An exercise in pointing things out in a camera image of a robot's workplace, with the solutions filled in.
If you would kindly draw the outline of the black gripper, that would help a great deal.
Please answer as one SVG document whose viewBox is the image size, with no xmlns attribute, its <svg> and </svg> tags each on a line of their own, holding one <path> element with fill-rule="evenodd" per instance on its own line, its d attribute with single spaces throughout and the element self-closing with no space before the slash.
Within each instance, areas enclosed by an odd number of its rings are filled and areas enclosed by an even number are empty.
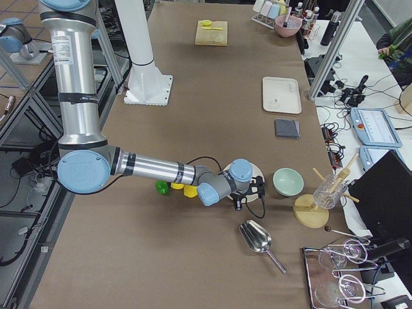
<svg viewBox="0 0 412 309">
<path fill-rule="evenodd" d="M 263 177 L 262 176 L 253 176 L 248 190 L 242 194 L 231 194 L 230 199 L 234 200 L 234 210 L 242 210 L 242 200 L 256 200 L 263 198 Z"/>
</svg>

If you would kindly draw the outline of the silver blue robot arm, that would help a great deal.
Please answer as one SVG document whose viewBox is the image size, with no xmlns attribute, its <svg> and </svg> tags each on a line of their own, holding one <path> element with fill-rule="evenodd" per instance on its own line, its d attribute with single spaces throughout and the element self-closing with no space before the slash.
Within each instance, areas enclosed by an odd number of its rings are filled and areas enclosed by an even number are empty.
<svg viewBox="0 0 412 309">
<path fill-rule="evenodd" d="M 105 188 L 112 175 L 141 176 L 192 185 L 206 206 L 231 197 L 236 209 L 249 195 L 261 193 L 262 182 L 255 181 L 252 164 L 242 158 L 213 173 L 201 165 L 150 158 L 109 145 L 100 129 L 93 72 L 91 37 L 97 29 L 97 2 L 40 1 L 39 12 L 51 35 L 61 105 L 64 132 L 57 177 L 63 187 L 93 194 Z"/>
</svg>

